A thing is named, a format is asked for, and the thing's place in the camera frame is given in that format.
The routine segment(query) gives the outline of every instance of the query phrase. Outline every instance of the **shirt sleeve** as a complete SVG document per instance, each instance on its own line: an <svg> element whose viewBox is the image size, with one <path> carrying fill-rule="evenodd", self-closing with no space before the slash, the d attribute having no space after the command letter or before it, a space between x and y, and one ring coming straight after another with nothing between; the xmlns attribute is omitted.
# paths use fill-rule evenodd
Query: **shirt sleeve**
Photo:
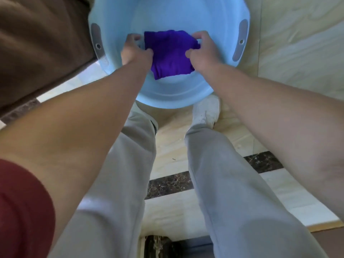
<svg viewBox="0 0 344 258"><path fill-rule="evenodd" d="M54 230L53 202L41 182L0 159L0 257L47 257Z"/></svg>

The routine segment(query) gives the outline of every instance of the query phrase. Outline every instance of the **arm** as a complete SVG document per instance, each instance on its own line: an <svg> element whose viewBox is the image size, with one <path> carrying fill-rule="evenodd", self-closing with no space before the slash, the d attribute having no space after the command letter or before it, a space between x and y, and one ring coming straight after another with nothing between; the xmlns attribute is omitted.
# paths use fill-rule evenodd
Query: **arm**
<svg viewBox="0 0 344 258"><path fill-rule="evenodd" d="M152 50L128 35L124 66L59 95L0 133L0 159L28 169L48 191L56 216L54 241L75 212L118 137L152 65Z"/></svg>
<svg viewBox="0 0 344 258"><path fill-rule="evenodd" d="M344 219L344 103L311 91L252 78L222 64L207 32L187 51L194 68L252 134L312 194Z"/></svg>

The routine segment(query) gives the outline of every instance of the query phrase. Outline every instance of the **purple cloth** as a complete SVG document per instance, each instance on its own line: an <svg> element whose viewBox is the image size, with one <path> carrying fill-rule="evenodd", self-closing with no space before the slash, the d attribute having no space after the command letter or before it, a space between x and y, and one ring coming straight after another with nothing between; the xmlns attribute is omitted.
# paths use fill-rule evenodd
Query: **purple cloth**
<svg viewBox="0 0 344 258"><path fill-rule="evenodd" d="M145 48L154 51L152 72L156 80L180 74L190 74L195 69L185 56L189 49L200 49L198 41L187 32L145 32Z"/></svg>

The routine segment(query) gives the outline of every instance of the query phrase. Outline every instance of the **gray pants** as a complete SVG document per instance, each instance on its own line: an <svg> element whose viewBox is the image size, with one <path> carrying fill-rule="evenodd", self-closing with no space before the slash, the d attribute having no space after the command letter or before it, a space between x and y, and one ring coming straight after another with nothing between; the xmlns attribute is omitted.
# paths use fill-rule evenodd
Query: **gray pants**
<svg viewBox="0 0 344 258"><path fill-rule="evenodd" d="M224 135L197 125L185 142L216 258L326 257ZM136 257L155 156L151 122L131 112L49 257Z"/></svg>

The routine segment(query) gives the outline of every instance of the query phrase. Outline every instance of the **person's left arm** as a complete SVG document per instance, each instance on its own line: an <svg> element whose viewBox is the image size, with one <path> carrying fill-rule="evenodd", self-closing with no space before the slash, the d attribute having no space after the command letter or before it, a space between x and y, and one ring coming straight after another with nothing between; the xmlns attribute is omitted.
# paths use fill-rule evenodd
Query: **person's left arm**
<svg viewBox="0 0 344 258"><path fill-rule="evenodd" d="M42 103L0 132L0 159L31 172L52 199L54 242L96 179L151 68L153 51L137 47L139 38L128 35L123 67Z"/></svg>

